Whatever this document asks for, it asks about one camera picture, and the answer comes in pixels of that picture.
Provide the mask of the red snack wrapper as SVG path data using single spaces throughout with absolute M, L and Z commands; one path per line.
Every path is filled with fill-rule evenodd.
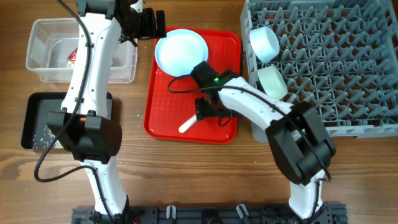
M 77 51 L 78 51 L 78 49 L 76 48 L 76 49 L 68 56 L 67 68 L 74 68 L 74 66 L 75 66 L 75 61 L 76 61 Z

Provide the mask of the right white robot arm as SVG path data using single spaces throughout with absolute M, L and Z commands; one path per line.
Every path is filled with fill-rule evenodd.
M 274 161 L 290 181 L 289 207 L 300 219 L 313 219 L 336 153 L 317 110 L 306 101 L 293 105 L 275 100 L 236 72 L 218 73 L 207 62 L 196 65 L 190 76 L 214 109 L 236 112 L 265 131 Z

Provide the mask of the light green bowl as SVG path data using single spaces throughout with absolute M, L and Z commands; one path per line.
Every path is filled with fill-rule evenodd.
M 287 85 L 275 66 L 257 71 L 257 88 L 275 100 L 281 100 L 287 94 Z

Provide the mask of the red plastic tray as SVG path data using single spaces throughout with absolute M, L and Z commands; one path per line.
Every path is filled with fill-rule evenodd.
M 233 32 L 222 30 L 193 29 L 201 35 L 209 47 L 208 63 L 219 73 L 232 70 L 241 71 L 241 39 Z M 185 133 L 178 128 L 195 113 L 195 99 L 202 97 L 200 92 L 175 94 L 168 91 L 168 84 L 173 79 L 165 73 L 155 60 L 147 94 L 144 129 L 156 139 L 173 141 L 200 142 L 209 144 L 227 144 L 237 133 L 238 118 L 223 118 L 220 126 L 217 117 L 205 118 L 196 122 Z

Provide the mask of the white plastic spoon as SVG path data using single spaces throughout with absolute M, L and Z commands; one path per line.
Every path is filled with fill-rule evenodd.
M 197 122 L 197 116 L 193 115 L 189 119 L 186 120 L 179 128 L 178 131 L 179 133 L 185 133 L 187 130 L 189 130 L 195 123 Z

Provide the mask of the light blue bowl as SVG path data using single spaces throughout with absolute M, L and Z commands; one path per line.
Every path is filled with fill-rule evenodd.
M 262 63 L 270 62 L 279 54 L 279 41 L 270 27 L 253 29 L 249 33 L 249 41 L 256 57 Z

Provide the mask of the large light blue plate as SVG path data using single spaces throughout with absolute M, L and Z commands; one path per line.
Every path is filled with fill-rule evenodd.
M 208 45 L 197 32 L 175 29 L 167 32 L 155 46 L 155 62 L 173 77 L 189 75 L 193 68 L 209 57 Z

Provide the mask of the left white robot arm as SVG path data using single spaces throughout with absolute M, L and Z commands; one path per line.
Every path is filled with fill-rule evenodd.
M 55 142 L 80 163 L 95 196 L 87 217 L 74 212 L 72 221 L 138 223 L 116 164 L 123 134 L 108 118 L 109 74 L 118 44 L 166 36 L 165 12 L 144 8 L 141 1 L 79 0 L 76 6 L 80 37 L 72 79 L 60 109 L 47 117 Z

